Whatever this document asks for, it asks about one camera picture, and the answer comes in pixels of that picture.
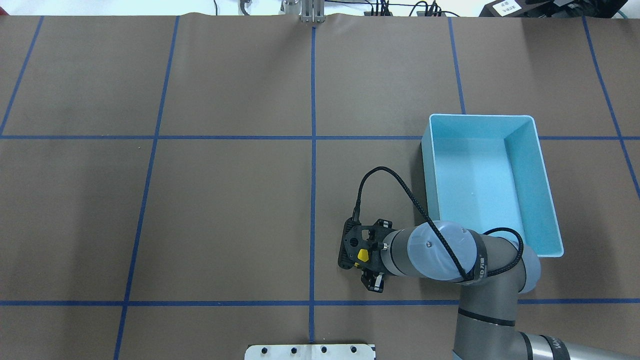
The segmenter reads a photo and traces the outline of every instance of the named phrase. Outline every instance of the white floor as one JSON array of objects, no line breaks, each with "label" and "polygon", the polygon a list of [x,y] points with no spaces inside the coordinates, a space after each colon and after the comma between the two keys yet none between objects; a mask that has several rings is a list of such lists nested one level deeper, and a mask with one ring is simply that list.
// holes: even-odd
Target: white floor
[{"label": "white floor", "polygon": [[[239,15],[237,0],[217,0],[220,15]],[[414,4],[414,0],[393,3]],[[487,0],[438,0],[443,10],[475,17]],[[213,0],[4,0],[0,5],[11,15],[182,15],[190,12],[214,14]],[[253,0],[252,15],[276,15],[280,0]],[[369,5],[326,3],[326,13],[362,15]],[[411,7],[393,6],[394,15],[407,16]],[[630,0],[622,10],[628,17],[640,17],[640,1]]]}]

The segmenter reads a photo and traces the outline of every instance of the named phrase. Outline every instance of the white label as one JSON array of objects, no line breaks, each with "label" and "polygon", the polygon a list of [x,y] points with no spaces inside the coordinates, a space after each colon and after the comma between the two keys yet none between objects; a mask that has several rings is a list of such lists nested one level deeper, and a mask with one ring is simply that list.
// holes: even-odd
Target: white label
[{"label": "white label", "polygon": [[493,8],[498,12],[498,14],[500,14],[500,16],[509,15],[510,13],[522,9],[520,5],[516,3],[516,0],[505,0],[501,3],[495,4]]}]

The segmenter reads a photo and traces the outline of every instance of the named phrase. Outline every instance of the robotic arm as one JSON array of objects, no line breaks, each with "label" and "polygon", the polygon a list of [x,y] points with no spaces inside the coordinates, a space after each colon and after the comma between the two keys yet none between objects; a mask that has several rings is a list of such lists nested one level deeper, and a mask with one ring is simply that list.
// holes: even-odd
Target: robotic arm
[{"label": "robotic arm", "polygon": [[[379,219],[362,225],[358,219],[362,186],[369,175],[384,170],[403,186],[426,222],[396,230]],[[369,237],[362,237],[368,231]],[[511,232],[518,241],[490,236]],[[632,360],[638,357],[565,343],[552,336],[515,331],[518,294],[535,288],[540,278],[536,253],[512,229],[484,234],[454,222],[432,221],[404,181],[393,170],[379,167],[360,184],[353,216],[344,224],[338,265],[361,269],[369,291],[384,290],[384,276],[428,277],[462,285],[454,359],[460,360]]]}]

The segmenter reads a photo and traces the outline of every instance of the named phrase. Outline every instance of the blue plastic bin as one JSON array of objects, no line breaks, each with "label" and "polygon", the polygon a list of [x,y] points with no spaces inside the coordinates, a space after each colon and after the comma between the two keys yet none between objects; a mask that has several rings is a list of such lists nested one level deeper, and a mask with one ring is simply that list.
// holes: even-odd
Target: blue plastic bin
[{"label": "blue plastic bin", "polygon": [[511,227],[538,256],[564,254],[532,117],[433,114],[422,159],[431,218],[478,232]]}]

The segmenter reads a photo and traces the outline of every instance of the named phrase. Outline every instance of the blue grid line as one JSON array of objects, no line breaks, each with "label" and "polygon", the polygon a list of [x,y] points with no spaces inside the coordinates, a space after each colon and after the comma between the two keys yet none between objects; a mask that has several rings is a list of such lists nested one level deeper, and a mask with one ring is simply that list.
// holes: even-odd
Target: blue grid line
[{"label": "blue grid line", "polygon": [[9,114],[11,113],[11,107],[13,106],[13,101],[15,100],[15,96],[18,94],[18,88],[20,88],[20,83],[22,82],[24,71],[27,69],[27,64],[29,63],[29,58],[31,57],[33,48],[36,45],[36,40],[38,39],[38,34],[40,33],[40,28],[42,27],[43,21],[44,21],[44,16],[41,16],[40,20],[38,21],[38,26],[36,27],[36,31],[33,33],[33,38],[31,39],[31,45],[29,45],[29,51],[27,51],[27,55],[24,57],[24,62],[22,63],[22,68],[20,69],[20,74],[18,75],[18,79],[15,81],[15,86],[13,87],[11,98],[9,98],[9,104],[7,104],[6,106],[6,111],[4,112],[2,124],[0,124],[0,135],[2,135],[2,133],[4,132],[4,127],[6,126],[6,122],[9,119]]},{"label": "blue grid line", "polygon": [[309,343],[316,331],[316,27],[311,28],[311,209],[309,243]]},{"label": "blue grid line", "polygon": [[453,34],[453,23],[451,22],[451,18],[448,17],[447,21],[449,22],[449,37],[451,37],[451,51],[453,53],[453,66],[456,69],[456,81],[458,82],[458,97],[460,98],[460,110],[463,114],[467,113],[467,108],[465,107],[465,96],[462,93],[462,80],[460,79],[460,66],[458,66],[458,52],[456,51],[456,39]]},{"label": "blue grid line", "polygon": [[[154,135],[0,135],[0,140],[153,140]],[[540,140],[640,140],[640,136],[539,136]],[[421,140],[420,135],[159,135],[159,140]]]},{"label": "blue grid line", "polygon": [[[139,300],[135,307],[309,306],[309,300]],[[458,300],[314,300],[315,306],[457,306]],[[640,298],[520,299],[520,305],[640,304]],[[0,300],[0,306],[123,306],[124,301]]]},{"label": "blue grid line", "polygon": [[627,146],[625,145],[624,138],[622,137],[622,131],[620,130],[618,119],[616,118],[616,114],[613,111],[613,105],[611,104],[611,99],[609,98],[609,92],[607,91],[607,86],[605,85],[604,79],[602,78],[602,73],[600,72],[600,66],[598,66],[598,59],[596,59],[596,52],[593,48],[593,42],[591,41],[591,33],[589,32],[589,26],[587,25],[587,18],[584,16],[582,17],[582,25],[584,26],[584,33],[587,36],[587,43],[589,44],[589,51],[591,51],[591,59],[593,60],[593,66],[596,70],[596,75],[598,76],[600,87],[602,87],[602,93],[604,94],[604,99],[607,101],[607,107],[609,107],[611,120],[613,121],[613,126],[616,128],[616,133],[618,134],[618,139],[620,140],[620,147],[622,148],[622,153],[625,155],[625,161],[627,162],[627,167],[629,168],[629,174],[631,175],[631,180],[633,181],[634,186],[636,188],[636,194],[640,199],[640,186],[638,185],[636,172],[634,172],[634,167],[631,164],[631,159],[629,158],[629,153],[627,152]]},{"label": "blue grid line", "polygon": [[169,59],[166,64],[166,72],[164,75],[164,85],[162,89],[162,96],[160,97],[160,105],[158,107],[158,117],[156,120],[156,131],[154,133],[154,142],[151,146],[151,155],[149,156],[149,165],[147,169],[147,178],[145,180],[145,189],[142,194],[142,202],[140,204],[140,214],[138,215],[138,226],[136,228],[136,237],[133,243],[133,250],[131,252],[131,264],[129,265],[129,275],[127,276],[127,287],[124,293],[124,304],[122,305],[122,313],[120,314],[120,325],[118,326],[118,336],[116,338],[116,346],[113,352],[113,359],[118,360],[120,357],[120,347],[122,345],[122,334],[124,333],[124,325],[127,321],[127,310],[129,303],[129,296],[131,295],[131,284],[133,282],[133,273],[136,268],[136,258],[138,257],[138,246],[140,244],[140,234],[142,233],[142,224],[145,218],[145,210],[147,208],[147,197],[149,194],[149,184],[151,183],[151,175],[154,169],[154,160],[156,158],[156,149],[158,144],[158,138],[160,135],[160,125],[162,123],[162,114],[164,110],[164,98],[166,97],[166,89],[169,86],[169,75],[171,74],[171,64],[173,60],[173,50],[175,49],[175,39],[178,34],[178,24],[180,23],[180,16],[175,17],[175,24],[173,25],[173,36],[171,39],[171,47],[169,49]]}]

